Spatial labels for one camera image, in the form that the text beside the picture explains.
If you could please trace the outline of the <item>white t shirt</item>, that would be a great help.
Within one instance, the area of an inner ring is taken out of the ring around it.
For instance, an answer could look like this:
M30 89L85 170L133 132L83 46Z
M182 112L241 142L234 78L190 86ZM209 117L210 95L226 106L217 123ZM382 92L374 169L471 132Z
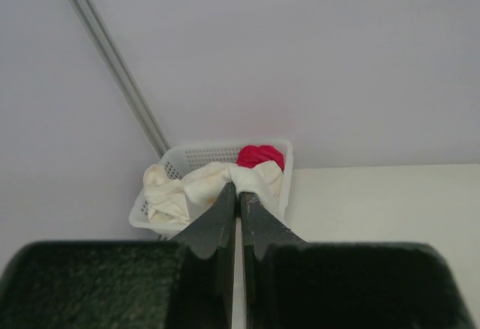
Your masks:
M243 193L252 193L270 214L281 222L284 221L273 191L258 172L245 167L231 166L229 175L231 182L235 185L235 194L238 199Z

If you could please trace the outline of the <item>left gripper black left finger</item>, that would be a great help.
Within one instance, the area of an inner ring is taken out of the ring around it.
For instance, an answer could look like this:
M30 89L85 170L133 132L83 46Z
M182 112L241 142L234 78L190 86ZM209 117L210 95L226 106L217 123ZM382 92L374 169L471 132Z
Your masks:
M236 187L173 238L185 257L170 310L171 328L230 328L236 241Z

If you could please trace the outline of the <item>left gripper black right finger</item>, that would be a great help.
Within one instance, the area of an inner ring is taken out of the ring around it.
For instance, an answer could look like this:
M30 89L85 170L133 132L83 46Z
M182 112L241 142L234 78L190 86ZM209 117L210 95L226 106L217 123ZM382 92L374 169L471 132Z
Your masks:
M274 268L268 251L306 243L261 203L258 195L239 197L247 328L277 328Z

